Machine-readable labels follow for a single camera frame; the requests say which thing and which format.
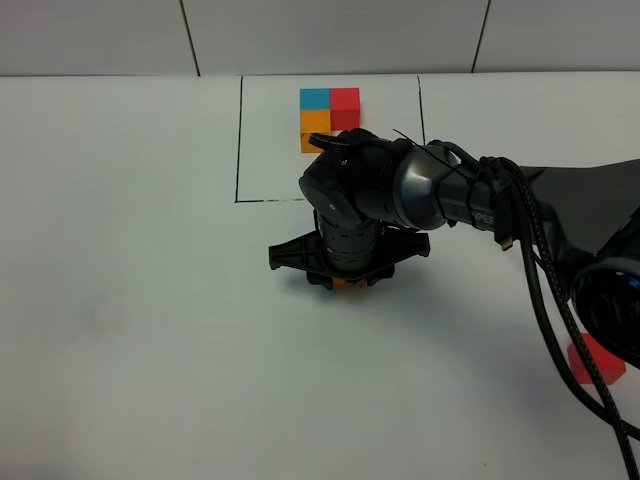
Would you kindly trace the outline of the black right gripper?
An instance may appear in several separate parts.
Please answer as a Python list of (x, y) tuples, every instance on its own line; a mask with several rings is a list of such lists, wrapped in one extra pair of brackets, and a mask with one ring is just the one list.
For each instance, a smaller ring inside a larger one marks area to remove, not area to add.
[(414, 256), (430, 253), (426, 233), (367, 220), (353, 229), (331, 223), (314, 214), (315, 229), (269, 248), (269, 265), (306, 273), (309, 284), (333, 288), (333, 278), (367, 279), (369, 287), (391, 279), (395, 266)]

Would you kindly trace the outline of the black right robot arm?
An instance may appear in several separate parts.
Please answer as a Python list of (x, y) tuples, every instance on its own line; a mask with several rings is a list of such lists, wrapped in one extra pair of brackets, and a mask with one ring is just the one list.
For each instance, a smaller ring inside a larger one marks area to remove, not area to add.
[(374, 284), (427, 256), (429, 231), (468, 224), (503, 248), (529, 231), (585, 329), (609, 352), (639, 362), (639, 164), (521, 167), (474, 159), (450, 142), (384, 140), (364, 129), (310, 138), (320, 155), (299, 186), (311, 233), (269, 250), (272, 268), (314, 284)]

